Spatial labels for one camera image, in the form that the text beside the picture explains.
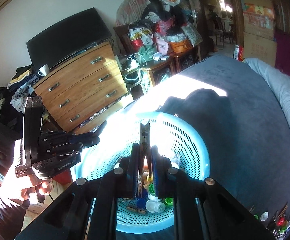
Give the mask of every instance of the metal handle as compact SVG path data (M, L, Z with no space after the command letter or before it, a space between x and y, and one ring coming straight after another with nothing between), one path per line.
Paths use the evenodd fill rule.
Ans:
M55 85L53 85L52 87L48 88L49 91L54 90L56 87L59 86L59 83L57 82Z
M107 94L107 95L106 95L106 97L108 97L108 98L109 98L109 97L111 97L112 95L114 95L116 92L117 92L117 91L116 91L116 90L114 90L113 92L111 92L111 93Z
M70 102L69 99L66 99L66 101L62 104L59 105L60 108L62 108L63 106L67 105Z
M78 118L79 118L79 114L77 114L74 118L70 119L69 122L73 122L73 121L75 121Z
M106 78L109 78L110 77L110 74L107 74L106 76L98 79L100 82L103 82Z
M99 61L101 61L102 59L103 59L102 57L98 57L98 58L92 60L90 63L95 64L96 62L99 62Z

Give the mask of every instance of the black television screen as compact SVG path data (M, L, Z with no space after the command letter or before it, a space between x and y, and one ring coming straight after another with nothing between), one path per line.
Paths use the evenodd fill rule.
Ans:
M111 37L95 8L74 14L37 34L27 42L36 72L51 69L66 58Z

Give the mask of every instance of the sleeve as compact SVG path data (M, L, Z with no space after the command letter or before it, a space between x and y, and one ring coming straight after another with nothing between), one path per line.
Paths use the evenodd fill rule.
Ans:
M0 235L5 240L14 239L22 229L29 200L22 205L0 196Z

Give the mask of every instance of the silver bolt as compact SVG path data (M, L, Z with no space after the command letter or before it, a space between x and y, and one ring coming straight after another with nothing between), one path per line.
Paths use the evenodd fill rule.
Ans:
M114 169L114 173L115 174L122 174L124 172L124 170L123 170L123 168L116 168L116 169Z
M78 186L84 185L85 183L86 183L86 179L84 179L84 178L78 178L78 179L76 180L76 184L77 184Z
M168 168L167 172L169 174L176 174L178 172L178 169L174 168L174 167L170 167L170 168Z
M210 185L210 186L215 184L215 180L213 180L212 178L207 178L205 180L205 182L206 182L207 185Z

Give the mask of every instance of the tiled floor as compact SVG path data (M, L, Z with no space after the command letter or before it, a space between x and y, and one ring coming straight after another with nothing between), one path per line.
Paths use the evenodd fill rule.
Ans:
M210 38L212 38L214 43L215 43L215 36L210 36ZM223 47L223 41L220 42L219 39L217 39L217 46L216 47L218 49L217 52L210 52L208 54L211 56L224 55L227 57L233 57L235 44L233 44L233 43L229 44L229 38L225 38L224 47Z

